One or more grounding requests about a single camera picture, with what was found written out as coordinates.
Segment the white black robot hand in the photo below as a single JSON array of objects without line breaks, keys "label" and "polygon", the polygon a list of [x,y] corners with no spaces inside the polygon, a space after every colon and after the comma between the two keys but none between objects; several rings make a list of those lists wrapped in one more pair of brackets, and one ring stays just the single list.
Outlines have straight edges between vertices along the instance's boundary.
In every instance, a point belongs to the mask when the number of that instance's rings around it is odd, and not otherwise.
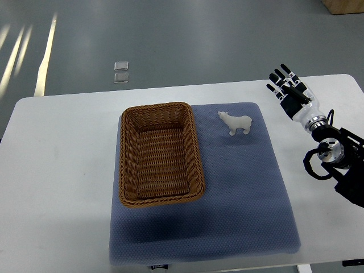
[{"label": "white black robot hand", "polygon": [[319,109],[320,103],[311,89],[285,64],[269,75],[266,87],[280,101],[286,115],[300,123],[311,133],[319,126],[327,125],[328,118]]}]

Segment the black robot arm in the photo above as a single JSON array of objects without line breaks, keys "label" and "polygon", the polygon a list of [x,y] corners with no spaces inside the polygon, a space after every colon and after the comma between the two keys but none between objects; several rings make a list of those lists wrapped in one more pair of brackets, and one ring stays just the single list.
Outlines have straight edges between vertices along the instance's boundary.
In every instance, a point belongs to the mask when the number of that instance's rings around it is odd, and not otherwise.
[{"label": "black robot arm", "polygon": [[[345,128],[337,129],[326,123],[311,126],[310,133],[318,146],[308,151],[303,159],[306,172],[320,181],[335,179],[335,191],[362,208],[363,139]],[[321,160],[322,168],[327,171],[326,175],[318,175],[313,170],[313,155]]]}]

